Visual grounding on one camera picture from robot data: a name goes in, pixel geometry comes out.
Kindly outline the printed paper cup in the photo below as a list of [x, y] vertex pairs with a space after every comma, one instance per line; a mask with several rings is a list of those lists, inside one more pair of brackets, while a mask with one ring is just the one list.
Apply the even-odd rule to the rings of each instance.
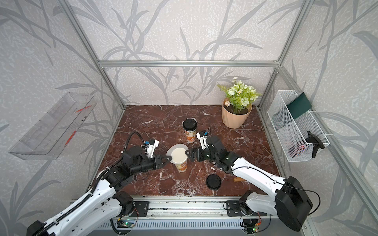
[[185, 133], [186, 140], [187, 140], [188, 143], [194, 143], [195, 142], [196, 130], [193, 130], [193, 131], [184, 130], [184, 133]]
[[174, 164], [177, 168], [177, 170], [180, 173], [183, 173], [187, 170], [187, 155], [185, 154], [185, 151], [188, 150], [187, 148], [178, 147], [175, 148], [172, 151], [172, 161], [171, 163]]

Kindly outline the round leak-proof paper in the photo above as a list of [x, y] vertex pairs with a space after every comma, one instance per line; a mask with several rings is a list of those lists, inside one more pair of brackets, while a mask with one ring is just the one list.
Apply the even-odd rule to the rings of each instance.
[[166, 155], [172, 157], [172, 160], [170, 161], [171, 163], [179, 165], [187, 161], [188, 157], [186, 156], [185, 152], [188, 149], [189, 148], [184, 144], [176, 144], [167, 151]]

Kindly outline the black cup lid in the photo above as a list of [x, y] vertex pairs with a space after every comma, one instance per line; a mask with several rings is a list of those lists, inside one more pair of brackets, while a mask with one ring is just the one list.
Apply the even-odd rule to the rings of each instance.
[[206, 179], [206, 185], [210, 190], [218, 190], [221, 187], [221, 178], [216, 174], [211, 174]]
[[194, 118], [185, 119], [182, 125], [183, 129], [187, 132], [192, 132], [197, 129], [197, 121]]

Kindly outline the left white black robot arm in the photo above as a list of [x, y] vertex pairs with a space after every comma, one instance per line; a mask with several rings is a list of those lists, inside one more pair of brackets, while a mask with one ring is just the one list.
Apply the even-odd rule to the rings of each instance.
[[26, 234], [86, 236], [106, 221], [132, 215], [136, 207], [124, 187], [135, 175], [162, 169], [171, 160], [171, 156], [155, 154], [144, 147], [131, 147], [113, 166], [98, 175], [86, 194], [45, 222], [37, 220], [27, 228]]

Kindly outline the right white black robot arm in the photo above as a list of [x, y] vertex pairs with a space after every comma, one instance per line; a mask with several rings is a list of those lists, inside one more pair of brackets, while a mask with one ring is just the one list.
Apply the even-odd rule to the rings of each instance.
[[200, 139], [201, 146], [186, 150], [191, 161], [211, 161], [227, 174], [233, 174], [253, 184], [263, 194], [246, 193], [239, 204], [245, 215], [262, 212], [277, 216], [293, 231], [302, 229], [313, 211], [313, 203], [299, 180], [287, 179], [271, 174], [247, 161], [241, 155], [228, 151], [217, 136]]

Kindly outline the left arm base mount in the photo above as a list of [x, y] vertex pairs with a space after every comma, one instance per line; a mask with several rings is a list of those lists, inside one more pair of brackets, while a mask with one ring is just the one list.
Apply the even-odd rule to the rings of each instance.
[[149, 201], [126, 203], [126, 205], [122, 207], [119, 217], [146, 217], [149, 203]]

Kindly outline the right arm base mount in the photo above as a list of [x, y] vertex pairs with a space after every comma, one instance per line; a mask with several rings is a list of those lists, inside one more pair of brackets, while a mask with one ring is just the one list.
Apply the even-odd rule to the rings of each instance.
[[223, 209], [226, 210], [227, 216], [229, 217], [258, 217], [258, 216], [267, 216], [266, 213], [261, 212], [250, 212], [243, 213], [240, 204], [238, 201], [225, 201], [223, 203]]

